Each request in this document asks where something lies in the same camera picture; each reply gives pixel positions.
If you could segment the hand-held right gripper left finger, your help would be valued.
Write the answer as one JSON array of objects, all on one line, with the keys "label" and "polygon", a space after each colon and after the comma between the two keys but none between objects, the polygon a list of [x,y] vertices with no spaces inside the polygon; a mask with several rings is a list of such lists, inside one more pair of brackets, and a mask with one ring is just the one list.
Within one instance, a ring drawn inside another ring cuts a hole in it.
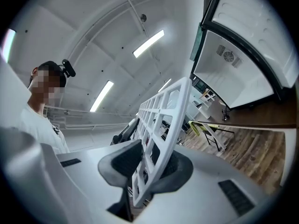
[{"label": "hand-held right gripper left finger", "polygon": [[142,142],[135,140],[103,157],[98,163],[98,171],[109,185],[125,188],[141,160]]}]

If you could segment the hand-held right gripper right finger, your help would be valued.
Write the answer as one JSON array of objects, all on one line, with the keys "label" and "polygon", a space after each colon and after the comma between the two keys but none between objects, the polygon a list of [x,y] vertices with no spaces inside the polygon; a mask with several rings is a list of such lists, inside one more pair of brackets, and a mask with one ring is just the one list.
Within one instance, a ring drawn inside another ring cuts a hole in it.
[{"label": "hand-held right gripper right finger", "polygon": [[173,151],[160,179],[152,185],[152,194],[179,190],[192,176],[193,164],[185,155]]}]

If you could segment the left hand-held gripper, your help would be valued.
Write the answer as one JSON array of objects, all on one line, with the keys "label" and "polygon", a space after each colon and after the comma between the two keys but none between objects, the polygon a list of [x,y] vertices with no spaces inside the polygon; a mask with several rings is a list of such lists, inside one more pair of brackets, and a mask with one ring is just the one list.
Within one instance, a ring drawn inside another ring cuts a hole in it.
[{"label": "left hand-held gripper", "polygon": [[132,119],[128,125],[118,135],[114,135],[112,139],[112,145],[119,144],[125,141],[129,141],[132,134],[137,130],[139,125],[139,118]]}]

